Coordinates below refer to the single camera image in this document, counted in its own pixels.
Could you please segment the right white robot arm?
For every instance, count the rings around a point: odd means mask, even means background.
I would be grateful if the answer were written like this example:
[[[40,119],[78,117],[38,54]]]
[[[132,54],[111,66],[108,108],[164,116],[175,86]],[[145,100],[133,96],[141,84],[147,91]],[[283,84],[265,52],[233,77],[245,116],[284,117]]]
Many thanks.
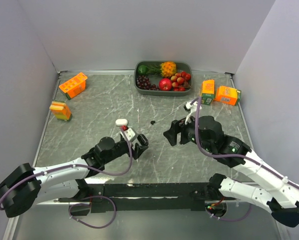
[[[299,224],[299,184],[265,163],[240,139],[224,134],[222,125],[212,116],[174,120],[163,133],[171,146],[189,142],[197,144],[204,154],[253,180],[251,186],[216,173],[208,182],[213,199],[233,198],[258,206],[279,223],[294,228]]]

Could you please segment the white earbud charging case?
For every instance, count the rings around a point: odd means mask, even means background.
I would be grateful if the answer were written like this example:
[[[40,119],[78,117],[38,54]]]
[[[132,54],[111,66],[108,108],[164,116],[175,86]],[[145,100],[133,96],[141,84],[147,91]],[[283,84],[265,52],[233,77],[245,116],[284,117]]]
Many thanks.
[[[128,120],[125,118],[120,118],[115,121],[115,125],[118,127],[127,126],[128,123],[129,123]]]

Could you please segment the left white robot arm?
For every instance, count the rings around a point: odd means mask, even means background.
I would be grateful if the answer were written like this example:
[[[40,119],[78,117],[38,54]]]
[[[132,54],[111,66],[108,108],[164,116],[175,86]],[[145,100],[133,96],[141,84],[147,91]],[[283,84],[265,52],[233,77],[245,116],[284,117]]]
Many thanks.
[[[132,138],[121,134],[118,142],[103,137],[87,153],[69,162],[45,167],[21,164],[0,183],[0,211],[13,218],[53,199],[83,201],[89,193],[86,178],[104,174],[105,165],[124,154],[136,160],[148,147],[144,134]]]

